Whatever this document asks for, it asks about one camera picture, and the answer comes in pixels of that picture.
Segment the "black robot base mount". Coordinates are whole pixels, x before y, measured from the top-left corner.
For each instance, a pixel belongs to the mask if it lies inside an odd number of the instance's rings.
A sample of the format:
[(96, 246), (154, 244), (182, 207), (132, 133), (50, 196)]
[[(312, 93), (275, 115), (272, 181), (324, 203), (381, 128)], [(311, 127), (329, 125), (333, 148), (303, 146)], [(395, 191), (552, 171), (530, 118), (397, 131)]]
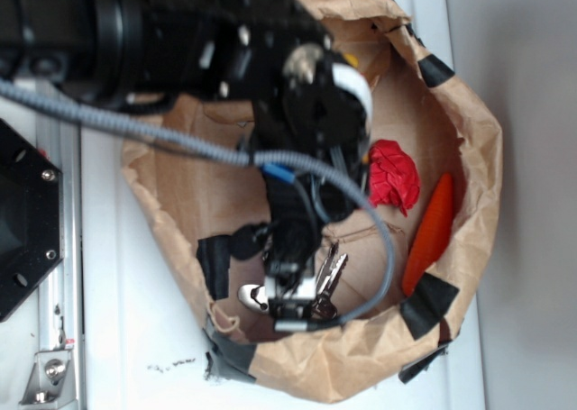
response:
[(61, 261), (60, 170), (1, 122), (1, 320)]

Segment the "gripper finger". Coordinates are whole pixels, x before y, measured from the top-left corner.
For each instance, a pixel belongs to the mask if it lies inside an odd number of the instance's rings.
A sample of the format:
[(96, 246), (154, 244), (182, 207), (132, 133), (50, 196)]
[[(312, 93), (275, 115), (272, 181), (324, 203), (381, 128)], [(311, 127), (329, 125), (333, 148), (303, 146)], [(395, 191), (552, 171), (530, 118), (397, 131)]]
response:
[(265, 251), (264, 288), (275, 333), (307, 330), (316, 299), (314, 257), (294, 260), (274, 248)]
[(272, 223), (246, 224), (235, 231), (229, 240), (229, 251), (236, 260), (249, 260), (264, 249), (272, 234)]

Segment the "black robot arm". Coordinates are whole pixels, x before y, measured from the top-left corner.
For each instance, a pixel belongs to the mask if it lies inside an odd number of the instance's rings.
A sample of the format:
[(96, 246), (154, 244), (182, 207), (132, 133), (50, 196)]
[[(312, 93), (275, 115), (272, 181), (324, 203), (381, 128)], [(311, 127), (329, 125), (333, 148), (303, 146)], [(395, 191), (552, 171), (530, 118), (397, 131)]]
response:
[[(298, 0), (1, 0), (1, 94), (70, 122), (259, 169), (271, 219), (239, 230), (234, 256), (265, 251), (276, 331), (342, 322), (313, 315), (323, 296), (313, 257), (326, 224), (368, 203), (371, 91)], [(141, 122), (182, 94), (250, 103), (248, 144), (230, 150)]]

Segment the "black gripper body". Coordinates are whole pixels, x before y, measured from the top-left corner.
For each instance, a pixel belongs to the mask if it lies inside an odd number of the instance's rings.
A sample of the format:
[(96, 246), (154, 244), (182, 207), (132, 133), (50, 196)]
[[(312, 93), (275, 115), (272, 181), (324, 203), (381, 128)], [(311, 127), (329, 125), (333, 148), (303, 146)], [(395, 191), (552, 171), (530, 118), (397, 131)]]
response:
[[(362, 187), (371, 132), (366, 80), (334, 50), (318, 44), (261, 50), (255, 62), (263, 97), (253, 100), (258, 150), (286, 150), (324, 163)], [(348, 218), (356, 204), (326, 176), (282, 162), (293, 181), (262, 173), (275, 243), (318, 243), (329, 223)]]

